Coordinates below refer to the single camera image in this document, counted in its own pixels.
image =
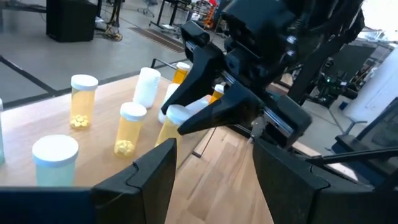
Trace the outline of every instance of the pill bottle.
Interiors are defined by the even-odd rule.
[[[208,105],[209,105],[209,101],[204,96],[203,98],[200,98],[199,100],[196,100],[193,103],[190,103],[189,105],[187,105],[186,109],[188,109],[191,112],[191,114],[195,114],[195,113],[201,111],[203,108],[207,107]]]
[[[98,80],[91,75],[74,75],[70,84],[72,86],[70,126],[75,129],[88,128],[93,118]]]
[[[191,69],[191,66],[189,66],[186,63],[179,62],[176,65],[177,69],[174,73],[174,78],[172,83],[176,84],[181,84],[184,79],[187,77],[189,70]]]
[[[120,107],[120,121],[114,153],[119,157],[132,157],[138,142],[142,122],[147,114],[144,106],[128,102]]]
[[[179,84],[172,83],[172,84],[170,84],[170,85],[167,87],[166,95],[164,96],[162,106],[163,106],[164,103],[166,103],[166,101],[170,98],[170,96],[173,95],[173,93],[175,92],[175,90],[176,90],[179,86],[180,86]],[[162,106],[161,106],[160,109],[159,109],[159,114],[157,115],[157,119],[158,119],[162,124],[164,124],[164,120],[165,120],[165,118],[166,118],[166,115],[164,115],[163,112],[162,112],[162,110],[161,110],[161,109],[162,109]]]
[[[5,162],[4,157],[4,144],[2,142],[2,128],[1,128],[1,112],[3,110],[2,100],[0,99],[0,165]]]
[[[224,86],[217,84],[214,87],[213,95],[211,96],[210,103],[214,103],[214,101],[220,99],[224,95]]]
[[[149,109],[154,105],[157,88],[160,82],[160,72],[153,68],[142,68],[139,74],[133,102]]]
[[[74,185],[79,145],[70,136],[54,134],[40,138],[32,147],[36,183],[43,187]]]
[[[175,138],[178,147],[181,141],[181,135],[178,133],[177,129],[189,117],[191,117],[191,113],[184,106],[170,105],[169,108],[167,108],[166,119],[157,137],[155,147],[169,138]]]

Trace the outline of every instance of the wooden table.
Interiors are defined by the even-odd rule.
[[[162,78],[154,106],[148,110],[134,159],[120,159],[113,154],[119,110],[132,100],[138,76],[98,87],[95,112],[89,130],[69,128],[70,94],[41,101],[1,114],[6,163],[0,166],[0,185],[35,185],[32,145],[49,134],[67,134],[79,143],[75,185],[92,186],[121,171],[134,159],[151,150],[162,127],[157,115],[169,81]],[[177,167],[192,153],[206,131],[182,138],[178,148]]]
[[[247,141],[225,127],[209,130],[195,149],[202,157],[190,156],[178,171],[166,224],[273,223],[257,180],[253,146]],[[299,142],[294,147],[309,156],[319,155]],[[353,174],[341,164],[332,167]]]

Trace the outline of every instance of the wooden floor panel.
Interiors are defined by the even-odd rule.
[[[202,158],[191,156],[177,174],[166,224],[273,223],[247,139],[216,128],[198,148]]]

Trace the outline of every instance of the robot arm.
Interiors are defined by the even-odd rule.
[[[289,147],[308,128],[311,117],[288,96],[273,100],[266,87],[322,44],[350,33],[347,42],[354,40],[361,30],[357,24],[363,24],[356,22],[363,20],[361,4],[362,0],[234,0],[223,11],[230,33],[226,54],[202,28],[186,23],[181,32],[193,67],[162,107],[163,113],[169,105],[186,106],[211,94],[214,80],[222,78],[227,83],[224,95],[182,124],[179,133],[249,124],[264,116],[266,134],[276,145]]]

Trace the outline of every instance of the black speaker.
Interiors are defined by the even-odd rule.
[[[46,34],[58,42],[91,41],[96,5],[86,0],[47,0]]]

